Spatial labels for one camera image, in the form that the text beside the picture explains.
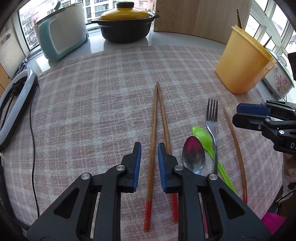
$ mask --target flower pattern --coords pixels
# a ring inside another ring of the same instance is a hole
[[[276,78],[276,89],[277,92],[283,92],[286,89],[286,84],[288,83],[288,80],[286,78],[284,78],[283,80],[281,79],[281,75],[278,76],[277,74],[274,75],[274,77]]]

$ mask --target yellow pot lid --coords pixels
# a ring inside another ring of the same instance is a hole
[[[148,18],[149,14],[141,9],[134,8],[133,2],[123,1],[116,4],[116,8],[104,12],[100,16],[100,20],[131,20]]]

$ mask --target fork tines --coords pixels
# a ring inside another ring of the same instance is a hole
[[[218,101],[217,100],[213,101],[213,99],[209,99],[207,102],[206,120],[217,122],[217,117],[218,117]]]

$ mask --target floral container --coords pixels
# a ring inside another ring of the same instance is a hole
[[[274,52],[267,49],[277,60],[277,65],[263,78],[277,99],[282,99],[294,88],[293,78],[291,77],[286,63],[284,63]]]

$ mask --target yellow lid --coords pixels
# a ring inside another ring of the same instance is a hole
[[[100,16],[100,20],[131,20],[148,18],[149,14],[143,10],[134,8],[133,2],[123,1],[116,4],[117,8],[104,12]]]
[[[246,40],[248,40],[256,49],[260,51],[261,54],[263,54],[269,61],[273,62],[274,65],[277,63],[277,60],[269,53],[261,43],[259,43],[256,39],[254,39],[251,35],[249,35],[247,32],[245,32],[243,29],[235,25],[232,27],[233,30],[238,32],[240,35],[242,35]]]

